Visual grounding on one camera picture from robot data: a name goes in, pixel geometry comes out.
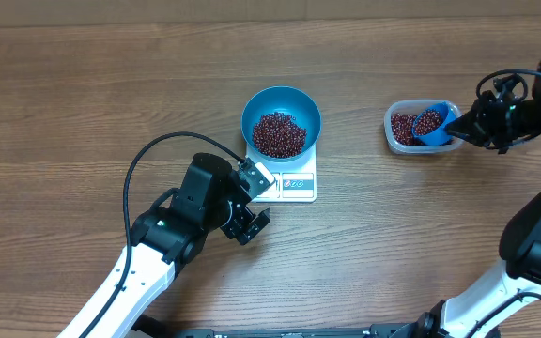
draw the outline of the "blue bowl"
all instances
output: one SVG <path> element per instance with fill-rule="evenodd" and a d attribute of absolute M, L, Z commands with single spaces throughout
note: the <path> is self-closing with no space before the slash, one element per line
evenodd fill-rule
<path fill-rule="evenodd" d="M 443 122 L 441 125 L 434 131 L 430 132 L 427 135 L 418 135 L 416 133 L 416 125 L 421 116 L 428 110 L 435 110 L 441 115 L 441 119 Z M 422 113 L 420 113 L 417 118 L 414 120 L 414 123 L 412 124 L 412 136 L 414 136 L 416 139 L 421 140 L 426 146 L 442 146 L 448 143 L 452 139 L 452 136 L 448 135 L 446 133 L 446 125 L 452 121 L 456 120 L 456 115 L 450 109 L 448 104 L 446 102 L 443 103 L 437 103 L 432 105 L 431 107 L 425 109 Z"/>
<path fill-rule="evenodd" d="M 278 159 L 260 153 L 254 146 L 254 142 L 252 142 L 254 125 L 260 122 L 263 115 L 274 112 L 294 116 L 294 123 L 298 127 L 306 129 L 306 142 L 299 155 Z M 294 161 L 303 156 L 317 142 L 321 125 L 320 111 L 315 102 L 306 93 L 289 86 L 266 88 L 254 95 L 245 105 L 241 115 L 241 132 L 245 142 L 263 159 L 269 161 Z"/>

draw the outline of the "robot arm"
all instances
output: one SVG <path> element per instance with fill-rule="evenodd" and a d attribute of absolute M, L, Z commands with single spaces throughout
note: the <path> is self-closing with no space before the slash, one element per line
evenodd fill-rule
<path fill-rule="evenodd" d="M 135 220 L 130 273 L 87 337 L 125 337 L 148 305 L 202 251 L 208 232 L 220 227 L 241 245 L 254 238 L 269 223 L 270 212 L 264 210 L 256 217 L 246 205 L 273 181 L 263 164 L 250 159 L 233 171 L 218 156 L 196 154 L 181 188 L 164 193 Z M 170 207 L 162 207 L 171 196 Z M 58 337 L 76 338 L 85 331 L 115 290 L 126 254 L 125 247 L 103 284 Z"/>
<path fill-rule="evenodd" d="M 124 269 L 127 248 L 103 281 L 103 284 L 72 319 L 59 338 L 76 338 L 91 323 L 95 315 L 114 291 L 121 271 Z M 89 337 L 122 338 L 127 335 L 139 315 L 170 286 L 175 279 L 175 263 L 162 261 L 162 253 L 140 243 L 132 249 L 131 273 L 125 281 L 123 290 L 118 294 L 98 325 Z"/>
<path fill-rule="evenodd" d="M 541 133 L 541 78 L 533 85 L 533 100 L 526 101 L 522 100 L 527 92 L 521 99 L 512 94 L 518 83 L 527 90 L 516 74 L 494 81 L 498 96 L 491 91 L 479 95 L 481 84 L 489 78 L 478 85 L 478 99 L 471 110 L 446 126 L 446 131 L 476 146 L 505 153 L 510 146 Z M 506 318 L 541 296 L 541 193 L 506 226 L 500 256 L 502 260 L 469 289 L 423 314 L 411 336 L 489 337 Z"/>

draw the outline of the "plastic container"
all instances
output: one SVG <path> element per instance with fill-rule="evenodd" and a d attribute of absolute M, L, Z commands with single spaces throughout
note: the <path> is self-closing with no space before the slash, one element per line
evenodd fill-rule
<path fill-rule="evenodd" d="M 387 144 L 390 147 L 390 150 L 392 150 L 394 154 L 423 155 L 452 151 L 460 147 L 463 141 L 455 137 L 453 137 L 452 143 L 450 145 L 443 146 L 404 146 L 394 139 L 394 133 L 392 132 L 393 114 L 400 113 L 408 115 L 418 115 L 430 106 L 442 102 L 448 104 L 450 109 L 452 109 L 452 112 L 455 114 L 456 118 L 462 116 L 458 107 L 456 107 L 455 104 L 448 100 L 403 100 L 392 104 L 390 109 L 387 110 L 387 113 L 385 113 L 385 118 L 383 120 L 383 125 L 385 127 L 385 137 L 387 138 Z"/>

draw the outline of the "blue scoop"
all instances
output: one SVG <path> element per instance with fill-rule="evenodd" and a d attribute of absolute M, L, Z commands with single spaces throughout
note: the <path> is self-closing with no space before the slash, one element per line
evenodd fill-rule
<path fill-rule="evenodd" d="M 417 126 L 417 122 L 419 121 L 419 118 L 421 118 L 421 116 L 429 110 L 434 110 L 440 113 L 441 118 L 443 119 L 443 122 L 436 130 L 430 132 L 429 134 L 418 135 L 415 130 L 415 127 Z M 420 140 L 427 146 L 444 145 L 452 139 L 452 136 L 446 133 L 445 127 L 448 123 L 454 120 L 456 120 L 455 113 L 452 111 L 452 109 L 450 109 L 450 107 L 448 106 L 448 104 L 446 104 L 446 102 L 434 104 L 431 107 L 425 109 L 425 111 L 420 113 L 417 116 L 417 118 L 414 120 L 414 123 L 412 124 L 412 136 L 414 136 L 414 138 Z"/>

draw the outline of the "scale label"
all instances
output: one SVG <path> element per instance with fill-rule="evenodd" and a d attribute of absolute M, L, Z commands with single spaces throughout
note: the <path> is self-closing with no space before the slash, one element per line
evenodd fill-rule
<path fill-rule="evenodd" d="M 283 197 L 313 197 L 315 181 L 312 173 L 283 174 Z"/>

